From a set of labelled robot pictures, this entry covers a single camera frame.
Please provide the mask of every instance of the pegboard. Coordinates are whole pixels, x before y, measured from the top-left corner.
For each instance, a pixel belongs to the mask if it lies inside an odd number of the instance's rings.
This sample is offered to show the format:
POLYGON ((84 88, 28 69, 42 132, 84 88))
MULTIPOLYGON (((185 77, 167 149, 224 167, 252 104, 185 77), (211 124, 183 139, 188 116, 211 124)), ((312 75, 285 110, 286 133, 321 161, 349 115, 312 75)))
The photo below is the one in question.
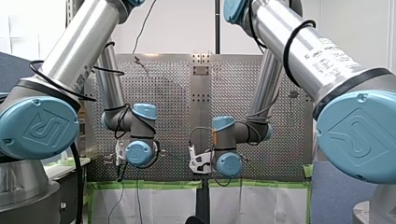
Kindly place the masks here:
MULTIPOLYGON (((143 65, 135 63, 133 55, 118 55, 119 69, 126 74, 121 78, 125 100, 131 105, 150 103, 157 106, 155 138, 167 153, 147 170, 137 171, 128 167, 125 178, 135 179, 139 176, 147 180, 191 180, 188 139, 193 128, 191 125, 197 122, 197 96, 192 96, 191 90, 199 89, 197 85, 207 85, 193 74, 196 58, 190 54, 136 56, 143 65)), ((211 82, 211 87, 202 87, 202 90, 208 91, 210 98, 206 97, 210 103, 206 99, 209 107, 202 107, 205 110, 200 111, 200 118, 204 120, 200 123, 210 124, 210 118, 220 115, 244 118, 253 98, 261 60, 262 56, 210 55, 210 62, 205 63, 209 74, 202 76, 210 78, 208 83, 211 82)), ((87 81, 85 91, 100 99, 94 76, 87 81)), ((86 150, 92 158, 88 178, 91 181, 114 180, 117 178, 116 167, 111 160, 111 154, 115 154, 114 133, 101 125, 103 107, 100 100, 86 105, 86 150)), ((258 147, 238 146, 239 151, 250 159, 244 165, 242 176, 303 180, 302 165, 311 160, 311 110, 312 103, 305 93, 284 78, 271 118, 275 129, 274 138, 258 147), (298 97, 289 98, 290 91, 299 92, 298 97)))
MULTIPOLYGON (((235 119, 245 119, 253 99, 262 57, 213 55, 212 60, 212 118, 231 115, 235 119)), ((248 158, 241 176, 250 179, 304 180, 303 164, 311 163, 311 111, 312 103, 305 92, 284 76, 270 118, 273 137, 256 147, 248 144, 237 146, 238 152, 248 158)))

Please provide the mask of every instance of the white panel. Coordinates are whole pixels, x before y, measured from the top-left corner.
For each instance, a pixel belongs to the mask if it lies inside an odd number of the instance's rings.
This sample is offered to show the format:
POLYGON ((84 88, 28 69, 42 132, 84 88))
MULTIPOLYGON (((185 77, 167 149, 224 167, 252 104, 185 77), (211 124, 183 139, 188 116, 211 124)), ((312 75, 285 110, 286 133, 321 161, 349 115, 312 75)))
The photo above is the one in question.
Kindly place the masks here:
POLYGON ((38 37, 11 38, 12 54, 26 60, 37 60, 39 57, 38 37))
POLYGON ((317 29, 320 30, 321 20, 321 0, 302 0, 303 18, 313 20, 317 23, 317 29))
POLYGON ((9 16, 9 36, 10 37, 31 37, 38 34, 36 29, 38 23, 28 15, 9 16))
MULTIPOLYGON (((116 28, 116 52, 131 53, 152 0, 116 28)), ((214 49, 214 1, 157 1, 140 37, 138 52, 191 53, 214 49)))
POLYGON ((396 62, 395 62, 395 57, 396 57, 396 29, 394 25, 396 24, 396 17, 395 17, 395 12, 396 12, 396 4, 394 1, 391 1, 391 12, 390 12, 390 25, 389 25, 389 58, 388 58, 388 64, 389 64, 389 69, 392 72, 396 71, 396 62))
POLYGON ((278 189, 276 223, 306 223, 306 189, 278 189))
POLYGON ((224 20, 224 0, 220 1, 220 51, 222 54, 262 54, 256 42, 239 25, 224 20))
POLYGON ((0 37, 9 37, 8 15, 0 15, 0 37))
POLYGON ((321 32, 358 63, 387 67, 390 0, 322 0, 321 32))
POLYGON ((9 38, 0 38, 0 52, 11 54, 11 40, 9 38))

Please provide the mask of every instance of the black cable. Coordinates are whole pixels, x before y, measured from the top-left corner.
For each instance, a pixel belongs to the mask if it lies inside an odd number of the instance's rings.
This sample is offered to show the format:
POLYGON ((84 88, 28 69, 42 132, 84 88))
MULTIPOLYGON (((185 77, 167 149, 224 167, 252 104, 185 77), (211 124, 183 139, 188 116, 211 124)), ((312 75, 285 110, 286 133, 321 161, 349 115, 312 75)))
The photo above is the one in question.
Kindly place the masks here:
POLYGON ((214 157, 213 157, 213 151, 214 151, 214 147, 212 147, 212 148, 210 149, 210 174, 211 174, 211 176, 213 177, 213 179, 215 180, 215 182, 216 182, 219 186, 221 186, 221 187, 223 187, 223 188, 228 187, 228 186, 230 185, 230 183, 231 183, 231 180, 233 180, 231 177, 228 179, 228 182, 227 182, 225 185, 223 185, 223 184, 221 184, 221 183, 218 181, 218 179, 216 178, 216 176, 213 175, 213 159, 214 159, 214 157))
POLYGON ((268 49, 267 46, 265 46, 262 42, 259 41, 259 38, 256 36, 256 32, 254 31, 254 27, 253 27, 253 8, 252 8, 252 4, 253 0, 249 0, 248 2, 248 25, 250 27, 250 32, 251 35, 254 39, 254 41, 256 41, 257 45, 259 47, 262 47, 264 49, 268 49))
POLYGON ((81 163, 79 161, 78 150, 76 144, 70 146, 73 158, 76 164, 76 172, 77 172, 77 192, 78 192, 78 205, 77 205, 77 215, 76 215, 76 224, 82 223, 82 207, 84 206, 84 181, 82 178, 82 168, 81 163))
POLYGON ((151 125, 149 125, 147 122, 145 122, 144 120, 142 120, 138 115, 136 115, 136 113, 132 110, 131 105, 130 104, 125 104, 125 110, 123 111, 123 113, 119 116, 119 119, 117 120, 117 126, 116 126, 116 130, 114 131, 114 137, 116 139, 120 139, 122 138, 126 133, 128 132, 124 132, 121 135, 117 135, 117 132, 121 130, 121 124, 124 121, 126 114, 128 113, 128 111, 131 111, 131 113, 138 119, 140 120, 142 123, 144 123, 148 128, 150 128, 154 134, 156 133, 154 127, 152 127, 151 125))
POLYGON ((122 138, 126 133, 128 132, 124 132, 121 135, 117 135, 117 132, 121 130, 121 124, 125 119, 126 114, 128 113, 128 111, 131 109, 131 105, 130 104, 125 104, 125 110, 123 111, 123 113, 119 116, 119 119, 117 120, 117 126, 116 126, 116 130, 114 130, 114 138, 116 139, 120 139, 122 138))
POLYGON ((137 171, 137 176, 136 176, 136 197, 137 197, 137 205, 139 206, 140 224, 143 224, 142 206, 140 204, 140 196, 139 196, 139 171, 137 171))
POLYGON ((43 62, 44 62, 44 61, 42 61, 42 60, 31 61, 31 62, 29 63, 29 67, 30 67, 30 69, 31 69, 34 73, 36 73, 38 76, 42 77, 42 78, 43 78, 44 80, 46 80, 50 85, 52 85, 52 86, 58 88, 59 90, 68 92, 68 93, 70 93, 70 94, 72 94, 72 95, 75 95, 75 96, 77 96, 80 100, 96 102, 96 100, 93 99, 93 98, 91 98, 91 97, 87 97, 87 96, 81 95, 81 94, 79 94, 79 93, 70 91, 70 90, 68 90, 67 88, 64 88, 63 86, 61 86, 61 85, 57 84, 55 81, 53 81, 51 78, 47 77, 46 75, 44 75, 44 74, 42 74, 40 71, 38 71, 38 69, 35 67, 35 65, 38 64, 38 63, 43 63, 43 62))
POLYGON ((109 73, 115 73, 117 74, 117 76, 122 77, 125 75, 124 72, 122 71, 118 71, 118 70, 111 70, 111 69, 107 69, 107 68, 102 68, 102 67, 98 67, 98 66, 94 66, 94 69, 100 70, 100 71, 104 71, 104 72, 109 72, 109 73))
POLYGON ((140 116, 138 116, 132 109, 131 109, 132 114, 142 123, 144 123, 154 134, 156 133, 155 128, 153 128, 151 125, 149 125, 147 122, 145 122, 140 116))
POLYGON ((108 46, 116 46, 116 42, 114 42, 114 41, 110 41, 110 42, 108 42, 107 44, 105 44, 105 48, 107 48, 108 46))
POLYGON ((127 165, 128 165, 128 162, 125 163, 124 168, 122 170, 122 173, 119 176, 119 178, 117 179, 117 182, 121 182, 121 185, 122 185, 121 196, 120 196, 119 200, 116 202, 116 204, 114 204, 113 208, 111 208, 111 211, 110 211, 110 213, 108 214, 108 217, 107 217, 107 224, 110 224, 110 218, 111 218, 111 215, 113 214, 114 209, 116 209, 116 207, 122 201, 122 197, 123 197, 123 193, 124 193, 124 189, 125 189, 124 183, 123 183, 123 178, 124 178, 124 175, 125 175, 125 170, 126 170, 127 165))
POLYGON ((288 39, 288 42, 285 45, 285 50, 283 52, 283 66, 285 67, 285 73, 288 76, 288 78, 290 79, 290 81, 298 87, 300 87, 300 85, 297 83, 296 79, 294 79, 293 75, 291 74, 290 68, 289 68, 290 47, 291 47, 291 44, 293 43, 294 38, 297 36, 297 34, 301 30, 303 30, 305 27, 308 27, 308 26, 312 26, 312 27, 316 28, 317 24, 314 21, 308 20, 308 21, 304 21, 299 26, 297 26, 297 28, 295 28, 293 30, 293 32, 291 32, 291 35, 288 39))
POLYGON ((134 52, 135 52, 136 49, 137 49, 137 43, 139 42, 139 38, 140 38, 140 36, 143 34, 143 30, 145 29, 146 22, 148 21, 148 18, 149 18, 149 14, 151 13, 151 10, 153 9, 154 4, 155 4, 156 2, 157 2, 157 0, 154 0, 154 1, 152 2, 152 4, 151 4, 151 7, 150 7, 149 10, 148 10, 148 15, 146 16, 145 20, 143 21, 143 25, 142 25, 142 28, 140 29, 140 33, 139 33, 139 35, 138 35, 137 38, 136 38, 136 42, 134 43, 134 51, 132 51, 132 54, 134 54, 134 52))
POLYGON ((127 166, 128 166, 128 162, 125 162, 124 168, 122 169, 122 173, 120 173, 119 178, 117 179, 117 182, 122 182, 123 181, 127 166))

